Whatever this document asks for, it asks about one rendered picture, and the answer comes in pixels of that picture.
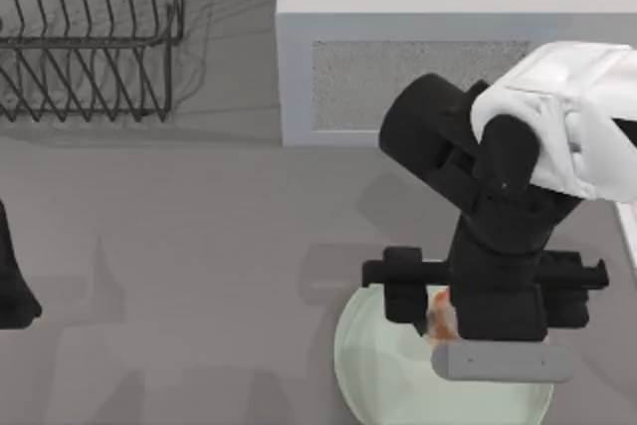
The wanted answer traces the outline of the pale green plate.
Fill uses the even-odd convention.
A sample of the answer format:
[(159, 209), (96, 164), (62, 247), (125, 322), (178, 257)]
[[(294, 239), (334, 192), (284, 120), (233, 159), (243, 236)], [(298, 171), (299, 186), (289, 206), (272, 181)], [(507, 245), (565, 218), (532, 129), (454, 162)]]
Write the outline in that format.
[(387, 320), (381, 286), (354, 292), (335, 327), (333, 370), (361, 425), (543, 425), (552, 385), (445, 380), (430, 361), (438, 343)]

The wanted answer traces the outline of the small orange and white object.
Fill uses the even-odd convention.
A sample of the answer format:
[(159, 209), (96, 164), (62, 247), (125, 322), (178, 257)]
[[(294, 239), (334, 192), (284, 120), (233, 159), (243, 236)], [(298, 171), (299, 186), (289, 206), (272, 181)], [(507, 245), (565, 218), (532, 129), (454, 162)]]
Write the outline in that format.
[(457, 329), (456, 311), (451, 303), (450, 289), (436, 291), (431, 297), (427, 311), (426, 340), (436, 346), (443, 341), (460, 338)]

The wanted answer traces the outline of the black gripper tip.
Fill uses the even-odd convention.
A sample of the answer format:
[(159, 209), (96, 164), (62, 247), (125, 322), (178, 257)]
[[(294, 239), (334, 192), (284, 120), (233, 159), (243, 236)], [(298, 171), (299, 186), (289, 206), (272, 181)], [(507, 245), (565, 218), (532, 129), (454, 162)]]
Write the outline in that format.
[(25, 329), (42, 312), (18, 266), (6, 208), (0, 200), (0, 330)]

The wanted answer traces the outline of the white furniture edge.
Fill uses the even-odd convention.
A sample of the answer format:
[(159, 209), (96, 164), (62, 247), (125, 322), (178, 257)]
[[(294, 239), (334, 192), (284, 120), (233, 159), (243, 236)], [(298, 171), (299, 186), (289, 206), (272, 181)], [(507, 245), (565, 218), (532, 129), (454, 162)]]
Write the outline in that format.
[(616, 212), (630, 264), (637, 277), (637, 203), (617, 203)]

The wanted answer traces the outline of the grey speckled cabinet panel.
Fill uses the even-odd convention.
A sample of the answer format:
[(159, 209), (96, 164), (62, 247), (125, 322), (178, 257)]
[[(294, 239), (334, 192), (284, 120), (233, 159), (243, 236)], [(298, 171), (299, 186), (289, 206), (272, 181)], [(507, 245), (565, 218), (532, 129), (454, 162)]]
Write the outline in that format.
[(314, 130), (376, 130), (412, 81), (437, 74), (465, 90), (492, 82), (532, 48), (529, 41), (333, 41), (312, 46)]

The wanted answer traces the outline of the pale grey rounded box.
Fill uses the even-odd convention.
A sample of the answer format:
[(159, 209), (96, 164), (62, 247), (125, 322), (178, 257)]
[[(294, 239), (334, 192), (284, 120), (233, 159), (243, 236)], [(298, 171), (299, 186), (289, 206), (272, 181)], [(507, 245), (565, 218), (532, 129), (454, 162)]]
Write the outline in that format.
[(574, 371), (565, 348), (539, 342), (447, 341), (434, 348), (431, 364), (451, 381), (563, 383)]

